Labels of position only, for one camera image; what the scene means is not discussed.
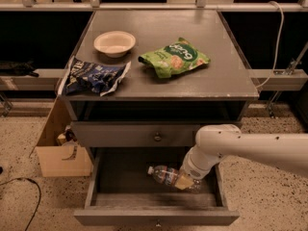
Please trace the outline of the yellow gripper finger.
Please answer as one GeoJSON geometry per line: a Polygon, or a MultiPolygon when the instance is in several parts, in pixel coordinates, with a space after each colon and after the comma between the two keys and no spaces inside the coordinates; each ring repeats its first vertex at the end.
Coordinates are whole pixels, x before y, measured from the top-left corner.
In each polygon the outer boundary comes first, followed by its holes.
{"type": "Polygon", "coordinates": [[[184,190],[193,185],[193,179],[186,173],[180,173],[174,186],[179,190],[184,190]]]}

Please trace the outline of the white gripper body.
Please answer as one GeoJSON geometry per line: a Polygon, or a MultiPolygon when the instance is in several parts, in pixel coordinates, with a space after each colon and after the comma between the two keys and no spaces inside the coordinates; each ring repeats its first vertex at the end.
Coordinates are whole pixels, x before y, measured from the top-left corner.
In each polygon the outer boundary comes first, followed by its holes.
{"type": "Polygon", "coordinates": [[[209,174],[212,167],[224,159],[223,155],[211,155],[199,146],[193,146],[185,155],[180,171],[193,180],[201,180],[209,174]]]}

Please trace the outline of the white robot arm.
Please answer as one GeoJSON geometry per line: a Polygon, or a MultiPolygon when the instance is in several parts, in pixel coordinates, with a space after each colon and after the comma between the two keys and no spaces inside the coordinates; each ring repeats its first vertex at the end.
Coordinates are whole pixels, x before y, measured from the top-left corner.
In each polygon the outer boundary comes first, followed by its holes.
{"type": "Polygon", "coordinates": [[[195,134],[175,187],[191,187],[226,156],[238,156],[308,177],[307,134],[246,134],[233,124],[206,125],[195,134]]]}

